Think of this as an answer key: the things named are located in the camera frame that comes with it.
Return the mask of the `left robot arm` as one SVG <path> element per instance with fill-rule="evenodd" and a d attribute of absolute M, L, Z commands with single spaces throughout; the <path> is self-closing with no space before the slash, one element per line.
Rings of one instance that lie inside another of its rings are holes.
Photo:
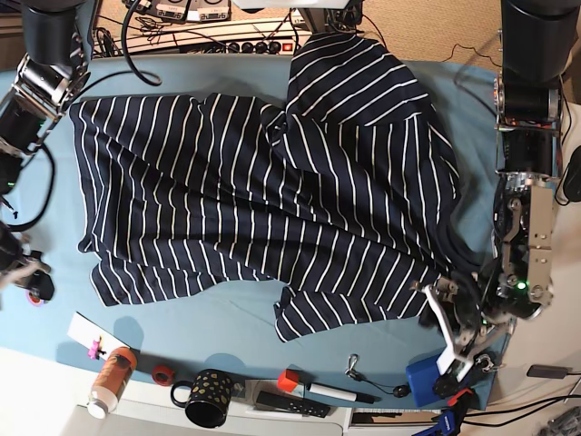
<path fill-rule="evenodd" d="M 504 1 L 502 69 L 495 80 L 497 150 L 494 259 L 478 276 L 455 273 L 426 286 L 428 312 L 446 347 L 444 367 L 468 364 L 514 318 L 550 305 L 553 182 L 562 144 L 561 75 L 574 45 L 577 1 Z"/>

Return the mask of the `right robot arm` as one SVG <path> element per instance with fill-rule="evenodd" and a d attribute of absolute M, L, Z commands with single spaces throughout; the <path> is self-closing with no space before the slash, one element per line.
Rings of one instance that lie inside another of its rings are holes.
<path fill-rule="evenodd" d="M 46 137 L 83 91 L 90 73 L 84 38 L 77 24 L 79 1 L 23 1 L 20 6 L 25 55 L 1 100 L 1 194 L 15 188 L 20 173 L 43 152 L 52 171 L 55 160 Z M 51 268 L 39 251 L 27 249 L 27 231 L 47 204 L 27 223 L 1 225 L 1 284 L 26 291 L 30 302 L 54 296 Z"/>

